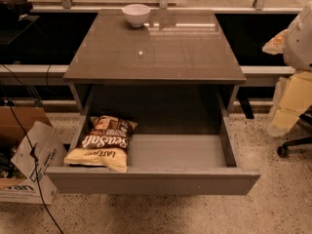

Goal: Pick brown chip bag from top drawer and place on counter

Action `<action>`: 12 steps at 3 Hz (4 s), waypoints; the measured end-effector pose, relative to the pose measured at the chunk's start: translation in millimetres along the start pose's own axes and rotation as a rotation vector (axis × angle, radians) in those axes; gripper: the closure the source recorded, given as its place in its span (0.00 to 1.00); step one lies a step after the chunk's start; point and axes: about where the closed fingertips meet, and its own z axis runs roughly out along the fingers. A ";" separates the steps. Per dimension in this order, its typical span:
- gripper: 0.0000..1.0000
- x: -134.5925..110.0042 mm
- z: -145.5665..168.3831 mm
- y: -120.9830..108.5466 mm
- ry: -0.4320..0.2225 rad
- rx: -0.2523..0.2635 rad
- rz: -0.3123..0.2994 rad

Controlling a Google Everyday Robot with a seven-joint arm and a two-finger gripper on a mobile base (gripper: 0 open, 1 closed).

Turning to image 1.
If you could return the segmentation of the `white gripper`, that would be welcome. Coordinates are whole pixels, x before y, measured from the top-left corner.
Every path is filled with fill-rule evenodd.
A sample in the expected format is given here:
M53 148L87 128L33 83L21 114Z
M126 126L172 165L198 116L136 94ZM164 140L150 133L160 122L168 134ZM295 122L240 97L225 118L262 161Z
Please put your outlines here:
M289 78L280 77L269 113L267 133L280 137L288 133L299 116L312 106L312 2L284 29L262 47L269 55L283 53L285 64L296 70Z

